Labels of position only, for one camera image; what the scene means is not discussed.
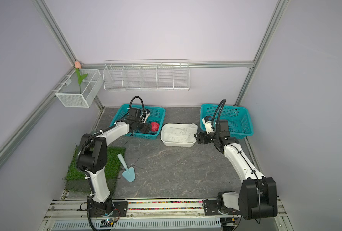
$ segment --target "wire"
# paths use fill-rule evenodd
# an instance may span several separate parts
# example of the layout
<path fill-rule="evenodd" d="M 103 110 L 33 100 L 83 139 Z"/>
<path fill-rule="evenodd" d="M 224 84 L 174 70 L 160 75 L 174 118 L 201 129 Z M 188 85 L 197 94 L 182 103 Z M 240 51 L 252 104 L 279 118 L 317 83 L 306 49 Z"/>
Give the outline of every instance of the wire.
<path fill-rule="evenodd" d="M 117 210 L 118 211 L 118 218 L 116 220 L 116 222 L 117 222 L 119 220 L 119 218 L 121 217 L 121 212 L 117 208 L 114 208 L 113 210 Z"/>
<path fill-rule="evenodd" d="M 221 106 L 222 104 L 222 101 L 219 103 L 219 105 L 217 106 L 216 110 L 215 110 L 215 113 L 213 114 L 213 117 L 212 117 L 212 121 L 211 121 L 211 125 L 212 125 L 212 130 L 215 132 L 215 128 L 214 128 L 214 123 L 213 121 L 215 120 L 215 117 L 216 117 L 216 114 L 217 114 L 217 111 L 219 109 L 219 107 Z"/>
<path fill-rule="evenodd" d="M 222 153 L 221 149 L 219 149 L 215 144 L 214 144 L 214 146 L 220 153 Z"/>
<path fill-rule="evenodd" d="M 114 127 L 116 127 L 117 125 L 112 125 L 112 126 L 110 126 L 110 127 L 108 127 L 108 128 L 106 128 L 106 129 L 104 129 L 104 130 L 102 130 L 103 131 L 103 133 L 104 132 L 106 132 L 106 131 L 109 131 L 109 130 L 111 130 L 112 128 L 114 128 Z"/>
<path fill-rule="evenodd" d="M 245 162 L 247 163 L 247 165 L 249 166 L 249 168 L 252 170 L 251 173 L 254 173 L 256 178 L 257 178 L 257 187 L 258 187 L 258 211 L 259 211 L 259 215 L 260 215 L 260 220 L 257 221 L 257 219 L 255 219 L 255 221 L 257 222 L 257 224 L 261 223 L 261 196 L 260 196 L 260 182 L 258 180 L 258 176 L 256 174 L 256 170 L 253 170 L 252 167 L 248 164 L 248 161 L 244 158 L 244 156 L 242 155 L 242 152 L 239 151 L 234 145 L 226 145 L 226 146 L 232 146 L 234 147 L 238 153 L 242 156 L 242 158 L 245 160 Z"/>
<path fill-rule="evenodd" d="M 125 114 L 124 116 L 122 116 L 121 119 L 123 119 L 123 118 L 125 118 L 125 117 L 127 116 L 128 112 L 130 111 L 130 107 L 132 106 L 132 102 L 133 102 L 133 100 L 136 99 L 136 98 L 140 99 L 141 106 L 142 106 L 142 108 L 143 108 L 143 118 L 142 118 L 143 120 L 142 120 L 141 122 L 143 122 L 143 121 L 145 120 L 145 108 L 144 108 L 144 103 L 143 103 L 143 100 L 142 100 L 139 96 L 135 96 L 135 97 L 133 97 L 133 98 L 131 99 L 130 104 L 129 104 L 129 106 L 128 106 L 128 110 L 127 110 L 126 114 Z"/>
<path fill-rule="evenodd" d="M 217 120 L 216 120 L 216 135 L 217 135 L 217 142 L 220 144 L 220 116 L 222 113 L 222 110 L 224 109 L 226 103 L 226 99 L 223 99 L 221 101 L 221 108 L 220 111 L 218 112 Z"/>
<path fill-rule="evenodd" d="M 92 224 L 92 221 L 91 221 L 91 217 L 90 217 L 90 196 L 87 197 L 87 219 L 89 220 L 89 225 L 90 225 L 90 228 L 94 231 L 99 231 L 95 228 L 95 226 Z"/>
<path fill-rule="evenodd" d="M 135 164 L 138 162 L 138 160 L 140 159 L 140 157 L 135 161 L 135 163 L 133 163 L 132 165 L 130 165 L 130 166 L 128 166 L 128 169 L 129 168 L 131 168 L 131 167 L 133 167 L 133 166 L 136 166 Z"/>
<path fill-rule="evenodd" d="M 234 228 L 234 230 L 238 228 L 239 224 L 242 223 L 242 220 L 243 220 L 243 219 L 242 219 L 242 216 L 240 216 L 239 223 L 238 223 L 238 225 Z"/>
<path fill-rule="evenodd" d="M 87 209 L 81 209 L 81 206 L 82 206 L 82 204 L 84 204 L 84 203 L 87 203 L 87 202 L 82 202 L 81 205 L 80 205 L 80 209 L 78 209 L 77 211 L 87 211 Z"/>
<path fill-rule="evenodd" d="M 234 219 L 234 221 L 235 221 L 234 211 L 231 210 L 231 213 L 233 214 L 233 219 Z"/>
<path fill-rule="evenodd" d="M 209 208 L 209 207 L 206 206 L 206 203 L 204 202 L 204 200 L 209 201 L 209 200 L 206 199 L 206 198 L 204 198 L 204 199 L 202 200 L 202 206 L 203 206 L 203 208 Z"/>

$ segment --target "white plastic tray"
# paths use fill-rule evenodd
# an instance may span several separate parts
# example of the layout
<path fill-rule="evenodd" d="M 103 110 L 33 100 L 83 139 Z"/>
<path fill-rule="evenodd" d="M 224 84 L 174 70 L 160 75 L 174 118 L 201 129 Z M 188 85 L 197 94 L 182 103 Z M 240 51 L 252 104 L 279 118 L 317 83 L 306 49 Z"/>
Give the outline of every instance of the white plastic tray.
<path fill-rule="evenodd" d="M 196 139 L 191 136 L 189 138 L 189 141 L 187 143 L 176 143 L 176 142 L 167 142 L 165 141 L 165 133 L 164 133 L 164 130 L 168 127 L 173 127 L 173 128 L 187 128 L 189 127 L 190 124 L 184 124 L 184 123 L 166 123 L 165 125 L 163 125 L 162 127 L 162 131 L 161 131 L 161 134 L 160 134 L 160 139 L 162 140 L 162 142 L 164 143 L 164 145 L 166 146 L 176 146 L 176 147 L 192 147 L 195 142 L 196 142 Z"/>

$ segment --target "artificial grass mat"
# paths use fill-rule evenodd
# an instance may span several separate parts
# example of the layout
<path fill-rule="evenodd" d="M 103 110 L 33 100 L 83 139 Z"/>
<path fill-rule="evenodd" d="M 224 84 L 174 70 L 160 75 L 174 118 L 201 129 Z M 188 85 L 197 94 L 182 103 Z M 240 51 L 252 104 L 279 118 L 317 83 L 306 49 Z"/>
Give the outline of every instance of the artificial grass mat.
<path fill-rule="evenodd" d="M 85 174 L 80 173 L 76 170 L 76 157 L 77 157 L 78 147 L 74 151 L 72 162 L 68 167 L 68 173 L 66 176 L 66 190 L 68 191 L 81 191 L 90 192 L 89 183 L 85 180 Z M 107 148 L 107 164 L 105 165 L 104 174 L 107 180 L 107 186 L 110 192 L 114 192 L 116 187 L 117 176 L 121 169 L 121 162 L 119 161 L 117 155 L 121 153 L 125 156 L 125 149 L 121 147 L 108 147 Z"/>

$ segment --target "trowel handle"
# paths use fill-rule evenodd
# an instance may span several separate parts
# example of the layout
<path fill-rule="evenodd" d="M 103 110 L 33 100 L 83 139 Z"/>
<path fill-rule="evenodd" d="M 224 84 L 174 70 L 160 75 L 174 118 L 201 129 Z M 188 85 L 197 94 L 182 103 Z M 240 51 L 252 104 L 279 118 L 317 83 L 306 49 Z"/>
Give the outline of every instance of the trowel handle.
<path fill-rule="evenodd" d="M 118 154 L 117 157 L 118 157 L 119 161 L 121 161 L 121 164 L 125 167 L 125 169 L 126 169 L 126 171 L 127 171 L 127 170 L 128 170 L 127 164 L 126 164 L 126 162 L 125 162 L 125 159 L 122 157 L 122 154 L 121 154 L 121 153 Z"/>

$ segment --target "red ball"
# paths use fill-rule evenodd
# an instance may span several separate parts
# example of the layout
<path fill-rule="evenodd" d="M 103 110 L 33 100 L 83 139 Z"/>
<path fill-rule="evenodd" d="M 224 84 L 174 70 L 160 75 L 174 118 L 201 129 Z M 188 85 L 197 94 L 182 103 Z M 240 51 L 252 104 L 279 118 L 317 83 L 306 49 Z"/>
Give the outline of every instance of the red ball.
<path fill-rule="evenodd" d="M 151 122 L 150 125 L 152 126 L 152 128 L 150 129 L 152 132 L 156 132 L 159 129 L 159 123 L 157 122 Z"/>

